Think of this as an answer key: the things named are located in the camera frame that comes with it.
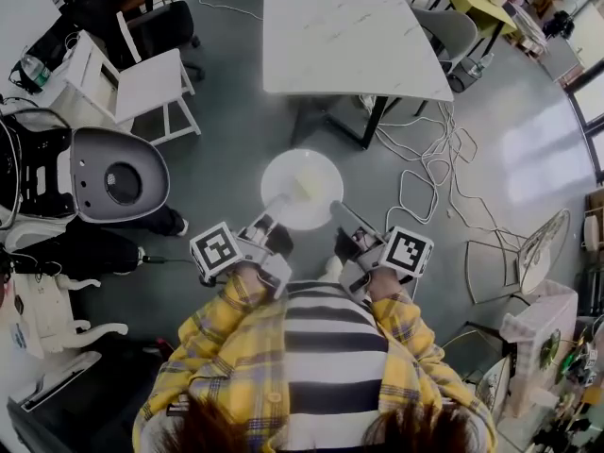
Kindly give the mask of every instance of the hair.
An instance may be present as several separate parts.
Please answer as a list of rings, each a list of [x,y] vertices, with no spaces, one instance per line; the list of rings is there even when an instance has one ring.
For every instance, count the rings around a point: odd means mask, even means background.
[[[382,414],[366,431],[367,451],[468,453],[467,418],[457,408],[408,405]],[[246,453],[245,425],[216,403],[189,396],[189,410],[159,441],[161,453]]]

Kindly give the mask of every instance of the yellow table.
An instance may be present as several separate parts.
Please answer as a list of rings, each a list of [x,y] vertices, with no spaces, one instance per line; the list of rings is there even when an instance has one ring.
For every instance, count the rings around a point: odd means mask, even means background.
[[[512,33],[516,24],[506,10],[490,0],[450,0],[455,10],[467,13],[478,27],[482,38],[491,36],[491,41],[483,55],[491,51],[499,35]]]

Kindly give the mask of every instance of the hand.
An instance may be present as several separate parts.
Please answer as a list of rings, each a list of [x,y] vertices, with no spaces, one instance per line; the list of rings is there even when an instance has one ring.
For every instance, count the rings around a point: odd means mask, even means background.
[[[398,283],[396,272],[392,268],[381,267],[371,273],[368,290],[371,300],[378,302],[382,298],[402,292],[403,288]]]
[[[235,268],[235,274],[242,280],[250,295],[262,294],[266,287],[258,278],[258,270],[251,263],[240,263]]]

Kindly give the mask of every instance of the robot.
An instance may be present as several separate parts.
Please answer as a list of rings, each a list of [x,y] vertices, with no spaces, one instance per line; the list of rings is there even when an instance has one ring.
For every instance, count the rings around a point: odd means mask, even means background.
[[[191,239],[191,254],[201,282],[213,287],[216,278],[230,273],[237,263],[253,263],[259,278],[279,298],[292,276],[287,257],[294,245],[279,215],[288,204],[278,196],[252,224],[232,233],[222,222]],[[344,262],[340,283],[356,301],[367,293],[371,272],[379,267],[396,271],[401,283],[424,274],[434,242],[410,230],[395,226],[382,235],[342,202],[334,201],[331,214],[338,223],[336,255]]]

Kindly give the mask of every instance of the white round table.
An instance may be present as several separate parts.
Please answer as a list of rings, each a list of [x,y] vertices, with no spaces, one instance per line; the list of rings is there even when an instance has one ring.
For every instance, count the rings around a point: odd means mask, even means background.
[[[309,149],[293,149],[280,154],[266,168],[260,193],[268,206],[280,194],[288,193],[297,176],[304,175],[310,199],[287,205],[279,222],[294,230],[312,230],[331,219],[329,206],[344,198],[344,184],[338,168],[328,158]]]

